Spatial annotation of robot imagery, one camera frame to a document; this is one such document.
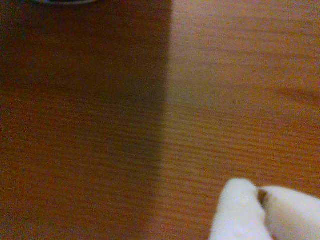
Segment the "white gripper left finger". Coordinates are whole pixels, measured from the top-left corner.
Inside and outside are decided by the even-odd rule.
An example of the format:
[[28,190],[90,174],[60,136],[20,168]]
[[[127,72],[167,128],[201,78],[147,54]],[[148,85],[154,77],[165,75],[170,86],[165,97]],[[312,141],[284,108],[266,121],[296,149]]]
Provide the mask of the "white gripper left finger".
[[210,240],[271,240],[257,187],[234,178],[224,186],[212,221]]

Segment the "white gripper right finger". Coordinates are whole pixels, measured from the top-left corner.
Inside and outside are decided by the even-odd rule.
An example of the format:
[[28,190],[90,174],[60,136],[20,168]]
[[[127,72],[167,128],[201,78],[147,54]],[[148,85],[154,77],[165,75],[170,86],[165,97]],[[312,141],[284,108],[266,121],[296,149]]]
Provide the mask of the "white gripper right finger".
[[318,240],[320,200],[279,186],[261,188],[265,225],[277,240]]

